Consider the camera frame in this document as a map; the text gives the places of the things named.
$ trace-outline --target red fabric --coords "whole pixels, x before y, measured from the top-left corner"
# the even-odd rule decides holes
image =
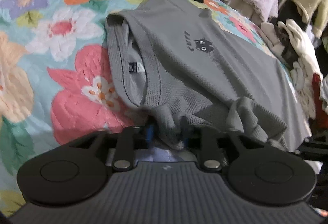
[[[315,122],[317,128],[328,128],[328,115],[322,109],[322,101],[320,100],[320,83],[320,76],[315,73],[312,78],[316,114]]]

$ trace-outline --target gray t-shirt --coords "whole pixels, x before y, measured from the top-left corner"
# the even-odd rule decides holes
[[[153,115],[171,147],[182,147],[182,116],[291,151],[309,136],[278,61],[223,31],[209,9],[148,0],[109,15],[106,30],[118,95]]]

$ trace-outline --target metal screw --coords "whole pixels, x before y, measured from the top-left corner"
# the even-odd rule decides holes
[[[207,168],[219,168],[220,162],[217,160],[206,160],[204,162],[204,166],[206,166]]]
[[[126,160],[118,160],[114,163],[114,167],[116,168],[128,168],[130,166],[130,162]]]

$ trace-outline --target floral bedspread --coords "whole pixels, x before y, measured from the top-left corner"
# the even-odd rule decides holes
[[[104,21],[110,12],[144,0],[0,0],[0,210],[11,215],[24,200],[16,183],[28,159],[90,131],[132,125],[112,82]],[[271,54],[252,23],[218,0],[219,26]],[[164,147],[139,160],[192,159]]]

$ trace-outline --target pink flower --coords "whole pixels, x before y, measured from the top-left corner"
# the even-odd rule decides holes
[[[115,91],[107,49],[99,44],[85,46],[76,54],[75,69],[47,69],[64,88],[51,106],[54,137],[59,144],[104,127],[120,132],[133,125]]]
[[[253,36],[253,33],[251,31],[249,31],[243,23],[241,23],[239,20],[235,19],[234,17],[229,17],[229,19],[233,22],[233,24],[235,25],[235,27],[237,28],[237,30],[239,30],[244,36],[246,36],[247,38],[249,38],[252,42],[255,43],[255,39]]]

